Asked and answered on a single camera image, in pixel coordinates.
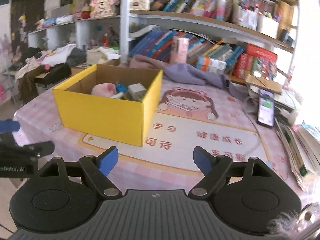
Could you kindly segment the red book set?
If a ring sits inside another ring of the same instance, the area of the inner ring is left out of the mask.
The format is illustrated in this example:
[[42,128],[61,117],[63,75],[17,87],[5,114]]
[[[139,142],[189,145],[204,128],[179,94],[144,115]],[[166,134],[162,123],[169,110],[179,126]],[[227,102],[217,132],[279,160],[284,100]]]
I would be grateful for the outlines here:
[[267,80],[274,80],[277,74],[277,58],[277,54],[267,49],[248,44],[238,58],[233,76],[244,80],[250,74]]

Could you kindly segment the pink plush pig toy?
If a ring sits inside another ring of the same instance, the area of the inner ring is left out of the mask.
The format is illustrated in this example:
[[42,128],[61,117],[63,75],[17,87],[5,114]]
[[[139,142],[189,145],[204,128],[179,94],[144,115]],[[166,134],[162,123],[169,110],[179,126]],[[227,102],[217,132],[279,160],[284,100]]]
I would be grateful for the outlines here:
[[111,98],[117,93],[114,83],[101,83],[92,88],[91,95]]

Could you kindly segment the blue wrapper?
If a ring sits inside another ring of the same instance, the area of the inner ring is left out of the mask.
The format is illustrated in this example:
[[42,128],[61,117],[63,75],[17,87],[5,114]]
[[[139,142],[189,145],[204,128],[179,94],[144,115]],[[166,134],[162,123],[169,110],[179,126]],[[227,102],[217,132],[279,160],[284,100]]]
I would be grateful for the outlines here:
[[118,93],[126,93],[127,92],[127,88],[120,83],[116,83],[116,89],[117,89]]

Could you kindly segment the pink cylindrical container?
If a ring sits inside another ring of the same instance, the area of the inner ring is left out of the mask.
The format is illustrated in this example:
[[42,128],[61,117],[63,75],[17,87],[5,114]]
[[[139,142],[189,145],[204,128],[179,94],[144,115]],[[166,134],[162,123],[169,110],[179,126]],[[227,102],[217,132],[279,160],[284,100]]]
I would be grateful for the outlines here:
[[170,63],[186,63],[188,56],[189,39],[174,36],[171,45]]

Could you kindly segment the white spray bottle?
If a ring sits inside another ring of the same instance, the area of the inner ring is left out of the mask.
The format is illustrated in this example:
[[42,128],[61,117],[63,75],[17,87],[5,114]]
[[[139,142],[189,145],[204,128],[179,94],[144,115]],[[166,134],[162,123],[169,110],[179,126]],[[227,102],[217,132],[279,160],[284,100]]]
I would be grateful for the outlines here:
[[124,93],[123,92],[119,92],[117,94],[114,94],[113,96],[111,96],[111,98],[113,99],[122,99],[124,97]]

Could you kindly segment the white tissue bag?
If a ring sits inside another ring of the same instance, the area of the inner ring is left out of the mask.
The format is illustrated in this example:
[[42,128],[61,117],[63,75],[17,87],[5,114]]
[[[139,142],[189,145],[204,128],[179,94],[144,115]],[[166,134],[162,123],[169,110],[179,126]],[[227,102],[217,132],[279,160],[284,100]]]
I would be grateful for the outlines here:
[[103,64],[109,61],[120,59],[118,50],[113,48],[98,47],[87,51],[87,64]]

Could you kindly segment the black smartphone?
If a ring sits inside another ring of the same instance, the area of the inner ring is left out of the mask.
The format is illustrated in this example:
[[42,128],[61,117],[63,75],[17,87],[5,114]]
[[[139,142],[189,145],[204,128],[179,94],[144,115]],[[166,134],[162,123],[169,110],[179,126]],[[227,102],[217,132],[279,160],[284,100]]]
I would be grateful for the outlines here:
[[259,90],[257,123],[266,127],[274,126],[274,94],[264,89]]

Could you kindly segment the white adapter on books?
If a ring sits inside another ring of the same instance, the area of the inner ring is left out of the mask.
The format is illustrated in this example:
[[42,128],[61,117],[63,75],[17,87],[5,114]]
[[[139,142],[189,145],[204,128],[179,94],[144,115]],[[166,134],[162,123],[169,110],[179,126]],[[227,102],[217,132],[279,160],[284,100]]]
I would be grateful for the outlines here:
[[287,110],[281,108],[280,109],[280,115],[285,119],[285,121],[293,126],[296,122],[296,118],[298,116],[298,112],[296,110],[293,110],[292,112],[288,112]]

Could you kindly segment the beige foam block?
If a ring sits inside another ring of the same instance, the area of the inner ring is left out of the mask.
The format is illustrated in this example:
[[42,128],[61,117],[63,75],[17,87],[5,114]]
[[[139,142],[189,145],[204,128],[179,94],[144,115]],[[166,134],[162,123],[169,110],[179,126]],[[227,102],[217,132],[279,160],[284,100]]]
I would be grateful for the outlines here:
[[128,92],[133,100],[141,102],[147,89],[141,83],[135,83],[128,86]]

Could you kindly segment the pink checkered tablecloth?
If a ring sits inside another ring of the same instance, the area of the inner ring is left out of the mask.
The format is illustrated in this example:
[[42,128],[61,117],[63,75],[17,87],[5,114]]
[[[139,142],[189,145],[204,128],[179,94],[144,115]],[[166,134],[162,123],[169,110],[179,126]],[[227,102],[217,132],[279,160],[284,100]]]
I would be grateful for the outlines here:
[[50,140],[55,144],[54,155],[66,161],[99,155],[116,146],[119,161],[109,178],[122,191],[190,190],[202,178],[193,162],[193,150],[201,146],[213,155],[225,155],[234,161],[258,157],[299,195],[303,204],[315,199],[298,185],[275,129],[258,125],[255,116],[248,114],[248,106],[224,90],[210,86],[194,86],[193,90],[203,91],[212,98],[218,119],[190,119],[171,110],[157,111],[142,147],[64,127],[52,90],[45,91],[14,114],[21,126],[14,138],[20,145]]

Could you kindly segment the pile of clothes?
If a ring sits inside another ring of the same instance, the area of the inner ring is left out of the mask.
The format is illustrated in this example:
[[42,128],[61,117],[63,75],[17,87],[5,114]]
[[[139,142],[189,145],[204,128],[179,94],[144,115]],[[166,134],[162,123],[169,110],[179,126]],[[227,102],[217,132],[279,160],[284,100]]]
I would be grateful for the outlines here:
[[86,53],[71,43],[56,50],[30,47],[22,54],[14,75],[18,99],[25,105],[39,93],[37,85],[54,85],[71,76],[71,69],[85,63]]

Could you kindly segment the orange blue white boxes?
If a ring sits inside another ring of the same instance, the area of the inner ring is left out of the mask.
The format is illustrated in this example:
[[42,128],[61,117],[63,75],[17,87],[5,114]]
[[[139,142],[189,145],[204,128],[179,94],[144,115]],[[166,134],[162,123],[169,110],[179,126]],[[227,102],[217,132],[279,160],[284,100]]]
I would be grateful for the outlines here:
[[226,70],[227,63],[210,57],[199,57],[196,68],[203,72],[223,74]]

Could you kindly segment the stack of books right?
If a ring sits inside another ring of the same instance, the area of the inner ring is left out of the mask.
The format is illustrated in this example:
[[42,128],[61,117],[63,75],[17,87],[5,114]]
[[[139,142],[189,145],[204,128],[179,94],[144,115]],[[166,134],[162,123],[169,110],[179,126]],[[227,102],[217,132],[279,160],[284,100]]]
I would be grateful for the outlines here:
[[319,129],[305,123],[289,126],[277,118],[274,124],[300,188],[309,194],[319,191]]

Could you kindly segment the white bookshelf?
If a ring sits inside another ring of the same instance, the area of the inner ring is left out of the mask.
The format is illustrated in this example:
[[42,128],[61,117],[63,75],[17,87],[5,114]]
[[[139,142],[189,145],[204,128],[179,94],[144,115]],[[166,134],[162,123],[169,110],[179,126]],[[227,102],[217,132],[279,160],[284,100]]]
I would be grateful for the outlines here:
[[[271,0],[275,2],[285,2],[289,5],[298,5],[298,0]],[[130,10],[129,0],[120,0],[119,35],[121,55],[120,62],[128,63],[129,48],[133,38],[129,37],[130,24],[136,22],[139,27],[143,25],[155,24],[162,28],[173,28],[182,31],[191,31],[193,33],[203,34],[216,40],[223,38],[236,38],[238,41],[255,44],[264,47],[270,51],[274,48],[287,51],[291,54],[295,53],[295,48],[272,38],[258,31],[239,26],[237,24],[222,22],[213,18],[205,18],[191,14],[181,14],[175,12],[163,11],[142,11]]]

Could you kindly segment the white quilted handbag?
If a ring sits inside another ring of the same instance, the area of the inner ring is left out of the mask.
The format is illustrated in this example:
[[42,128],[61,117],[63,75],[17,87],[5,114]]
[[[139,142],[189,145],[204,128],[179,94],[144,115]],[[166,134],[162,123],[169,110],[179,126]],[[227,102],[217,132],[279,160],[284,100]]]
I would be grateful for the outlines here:
[[150,0],[130,0],[130,10],[150,10]]

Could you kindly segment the yellow cardboard box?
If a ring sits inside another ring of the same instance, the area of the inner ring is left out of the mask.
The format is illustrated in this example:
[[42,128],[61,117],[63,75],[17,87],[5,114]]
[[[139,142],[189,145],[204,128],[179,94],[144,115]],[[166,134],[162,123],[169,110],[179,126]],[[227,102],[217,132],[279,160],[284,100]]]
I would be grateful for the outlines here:
[[[93,65],[53,88],[59,116],[65,127],[134,146],[142,146],[157,108],[163,72],[159,69]],[[141,102],[91,95],[101,83],[125,87],[141,83]]]

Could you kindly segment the purple pink cloth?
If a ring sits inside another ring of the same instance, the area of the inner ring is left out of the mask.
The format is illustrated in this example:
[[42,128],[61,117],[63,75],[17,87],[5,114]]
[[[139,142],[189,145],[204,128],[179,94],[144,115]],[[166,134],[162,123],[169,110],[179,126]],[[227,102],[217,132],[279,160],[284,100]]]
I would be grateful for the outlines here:
[[247,90],[236,87],[227,75],[203,72],[187,63],[169,64],[143,55],[135,55],[131,59],[129,67],[160,69],[171,81],[198,86],[212,85],[229,91],[231,96],[240,101],[244,101],[248,97]]

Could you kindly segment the brown paper envelope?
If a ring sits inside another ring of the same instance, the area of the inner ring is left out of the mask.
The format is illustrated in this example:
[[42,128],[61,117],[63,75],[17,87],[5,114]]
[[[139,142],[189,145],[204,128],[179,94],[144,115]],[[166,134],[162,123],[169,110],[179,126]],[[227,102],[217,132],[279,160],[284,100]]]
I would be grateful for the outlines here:
[[263,77],[256,77],[254,75],[247,75],[245,79],[246,83],[250,86],[255,86],[264,90],[267,90],[269,92],[272,92],[274,94],[282,94],[282,86],[274,82],[272,80],[265,79]]

